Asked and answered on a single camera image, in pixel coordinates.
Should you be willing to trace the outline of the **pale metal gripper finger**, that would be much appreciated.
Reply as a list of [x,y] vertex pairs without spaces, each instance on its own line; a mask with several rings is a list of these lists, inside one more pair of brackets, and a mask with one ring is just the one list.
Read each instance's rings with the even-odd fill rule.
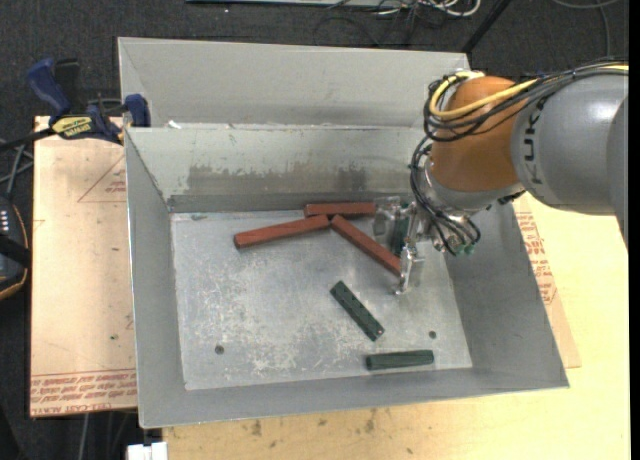
[[392,290],[396,296],[406,294],[417,287],[425,258],[416,243],[409,243],[402,247],[399,261],[400,274]]
[[400,196],[379,197],[374,200],[374,206],[373,233],[376,237],[388,237],[400,217],[402,199]]

